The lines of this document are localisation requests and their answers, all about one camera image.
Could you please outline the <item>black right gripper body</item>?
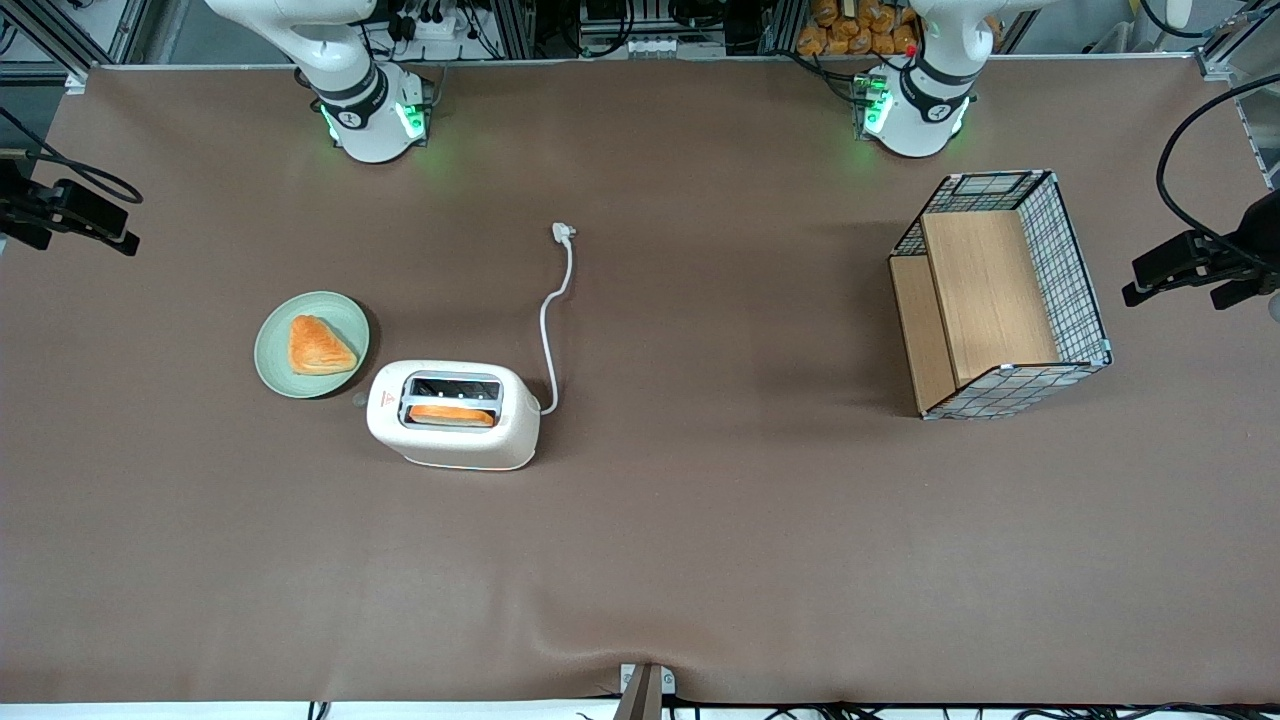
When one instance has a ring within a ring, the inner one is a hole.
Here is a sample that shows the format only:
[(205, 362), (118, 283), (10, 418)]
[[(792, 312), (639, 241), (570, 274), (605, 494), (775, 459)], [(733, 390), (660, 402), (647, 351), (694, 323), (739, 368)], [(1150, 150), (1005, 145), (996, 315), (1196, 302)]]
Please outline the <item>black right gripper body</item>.
[(8, 158), (1, 160), (1, 228), (36, 223), (33, 208), (35, 183), (18, 164)]

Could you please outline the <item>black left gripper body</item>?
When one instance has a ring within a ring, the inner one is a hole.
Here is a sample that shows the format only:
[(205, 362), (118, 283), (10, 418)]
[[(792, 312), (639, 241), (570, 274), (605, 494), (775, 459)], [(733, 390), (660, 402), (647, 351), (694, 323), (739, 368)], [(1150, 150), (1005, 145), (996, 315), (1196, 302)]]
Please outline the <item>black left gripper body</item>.
[(1253, 202), (1243, 214), (1236, 228), (1236, 247), (1251, 256), (1251, 269), (1243, 272), (1243, 281), (1262, 281), (1277, 275), (1279, 266), (1279, 191), (1272, 190)]

